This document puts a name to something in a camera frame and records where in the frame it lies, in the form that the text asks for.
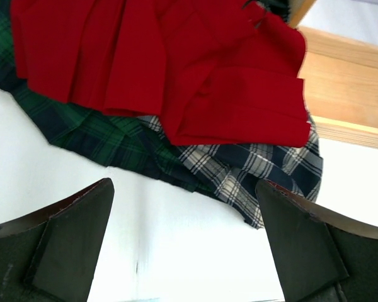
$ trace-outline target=black and white plaid fabric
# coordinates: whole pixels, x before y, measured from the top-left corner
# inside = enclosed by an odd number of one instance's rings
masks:
[[[169,143],[155,116],[139,118]],[[309,141],[303,148],[260,143],[177,147],[177,156],[214,194],[236,208],[252,227],[263,227],[256,199],[257,181],[272,181],[289,191],[315,201],[321,185],[323,159],[312,118]]]

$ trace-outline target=garment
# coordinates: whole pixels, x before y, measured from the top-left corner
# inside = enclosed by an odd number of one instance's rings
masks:
[[[243,4],[14,0],[18,75],[63,103],[157,115],[173,145],[303,147],[304,38],[256,2]]]
[[[50,144],[101,165],[136,171],[214,197],[237,209],[256,228],[263,226],[255,195],[259,179],[316,199],[323,160],[312,120],[304,148],[254,143],[174,147],[155,116],[109,117],[45,98],[16,76],[10,2],[0,0],[0,89],[13,95]]]

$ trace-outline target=plaid cloth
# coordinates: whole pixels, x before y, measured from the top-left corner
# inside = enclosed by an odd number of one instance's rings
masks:
[[[255,194],[260,179],[316,200],[323,160],[312,120],[304,148],[255,143],[175,147],[154,116],[103,116],[39,96],[16,78],[10,2],[0,0],[0,89],[14,96],[52,145],[101,165],[128,169],[217,198],[237,209],[245,222],[256,228],[263,227]]]

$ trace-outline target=red fabric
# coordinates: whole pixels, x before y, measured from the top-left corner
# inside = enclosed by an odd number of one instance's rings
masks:
[[[158,115],[174,145],[301,147],[310,129],[297,78],[304,38],[243,4],[13,0],[18,75],[63,103]]]

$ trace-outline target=clothing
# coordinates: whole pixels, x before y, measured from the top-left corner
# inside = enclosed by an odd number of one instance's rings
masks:
[[[48,142],[101,165],[112,165],[198,191],[237,209],[262,227],[255,186],[268,179],[300,196],[317,197],[323,160],[316,128],[304,148],[264,144],[172,146],[155,116],[121,118],[40,96],[17,78],[9,21],[0,0],[0,89],[38,126]]]
[[[13,0],[18,75],[63,103],[159,116],[173,145],[303,147],[304,38],[256,2],[243,4]]]

